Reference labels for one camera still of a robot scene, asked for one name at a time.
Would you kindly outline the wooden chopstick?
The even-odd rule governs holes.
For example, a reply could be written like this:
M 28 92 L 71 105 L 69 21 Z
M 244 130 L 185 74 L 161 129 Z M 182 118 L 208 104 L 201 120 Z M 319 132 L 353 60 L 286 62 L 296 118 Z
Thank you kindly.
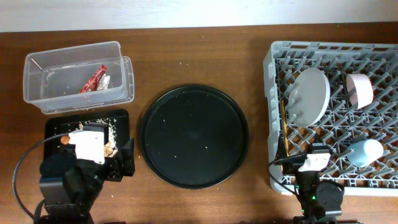
M 287 123 L 286 123 L 286 115 L 285 115 L 285 104 L 284 100 L 281 100 L 281 113 L 282 113 L 282 131 L 283 131 L 283 139 L 284 139 L 284 147 L 286 151 L 286 155 L 289 156 L 289 142 L 287 139 Z

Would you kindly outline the orange carrot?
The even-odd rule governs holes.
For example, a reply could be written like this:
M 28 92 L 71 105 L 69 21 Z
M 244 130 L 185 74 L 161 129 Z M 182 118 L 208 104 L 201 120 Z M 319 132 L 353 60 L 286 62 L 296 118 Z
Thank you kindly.
M 60 141 L 62 144 L 67 145 L 70 141 L 70 137 L 68 135 L 62 136 Z

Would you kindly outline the grey plate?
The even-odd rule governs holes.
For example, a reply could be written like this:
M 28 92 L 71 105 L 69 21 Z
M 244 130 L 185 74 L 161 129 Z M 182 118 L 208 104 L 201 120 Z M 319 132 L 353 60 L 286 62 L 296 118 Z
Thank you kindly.
M 289 93 L 289 103 L 292 102 L 292 105 L 287 112 L 289 116 L 296 115 L 292 122 L 299 127 L 316 124 L 326 112 L 330 93 L 330 83 L 321 70 L 304 70 Z

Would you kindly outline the blue plastic cup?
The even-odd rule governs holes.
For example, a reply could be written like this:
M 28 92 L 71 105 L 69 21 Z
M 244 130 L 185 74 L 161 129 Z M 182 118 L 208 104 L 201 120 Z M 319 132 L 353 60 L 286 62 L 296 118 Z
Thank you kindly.
M 348 147 L 352 153 L 347 155 L 348 160 L 356 167 L 366 167 L 383 155 L 383 145 L 375 139 L 356 142 Z

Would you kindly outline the white tissue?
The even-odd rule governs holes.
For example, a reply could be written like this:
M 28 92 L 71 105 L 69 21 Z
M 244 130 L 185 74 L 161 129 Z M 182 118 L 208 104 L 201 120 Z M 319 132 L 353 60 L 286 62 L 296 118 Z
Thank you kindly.
M 98 86 L 96 88 L 96 91 L 107 90 L 110 83 L 110 78 L 111 77 L 109 75 L 103 74 L 101 79 L 98 81 Z

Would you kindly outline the red snack wrapper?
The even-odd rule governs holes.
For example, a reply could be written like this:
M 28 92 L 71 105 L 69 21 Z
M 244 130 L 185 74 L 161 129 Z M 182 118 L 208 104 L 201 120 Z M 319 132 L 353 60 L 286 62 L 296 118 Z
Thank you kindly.
M 105 65 L 100 66 L 100 68 L 95 72 L 95 74 L 82 87 L 80 93 L 95 91 L 98 87 L 98 83 L 101 80 L 102 76 L 106 73 L 106 70 L 107 68 Z

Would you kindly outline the pink bowl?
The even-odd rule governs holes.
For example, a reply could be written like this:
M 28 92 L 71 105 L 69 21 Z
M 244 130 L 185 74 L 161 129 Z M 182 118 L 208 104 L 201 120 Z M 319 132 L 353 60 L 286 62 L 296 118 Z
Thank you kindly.
M 349 102 L 356 110 L 370 105 L 374 99 L 373 86 L 369 77 L 365 74 L 348 74 L 346 88 L 349 94 Z

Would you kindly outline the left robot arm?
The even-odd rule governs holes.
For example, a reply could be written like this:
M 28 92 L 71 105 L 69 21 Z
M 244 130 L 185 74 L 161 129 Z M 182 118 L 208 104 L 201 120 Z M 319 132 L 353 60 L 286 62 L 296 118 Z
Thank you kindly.
M 120 182 L 132 177 L 134 167 L 134 140 L 129 139 L 113 157 L 103 161 L 82 159 L 77 153 L 59 152 L 46 158 L 40 165 L 40 190 L 44 199 L 35 212 L 22 203 L 16 186 L 17 173 L 25 157 L 40 145 L 65 133 L 46 138 L 30 147 L 21 157 L 12 176 L 12 189 L 17 203 L 34 223 L 93 223 L 90 210 L 106 181 Z

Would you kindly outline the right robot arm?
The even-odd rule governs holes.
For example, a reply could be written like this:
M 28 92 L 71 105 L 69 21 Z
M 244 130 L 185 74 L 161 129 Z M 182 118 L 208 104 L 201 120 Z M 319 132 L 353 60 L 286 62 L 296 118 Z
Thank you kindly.
M 330 157 L 330 146 L 316 135 L 307 152 L 274 159 L 267 166 L 269 177 L 300 202 L 302 215 L 293 217 L 293 224 L 338 223 L 345 187 L 332 180 L 320 180 L 320 172 L 326 169 Z M 271 174 L 272 166 L 281 166 L 295 176 L 293 190 Z

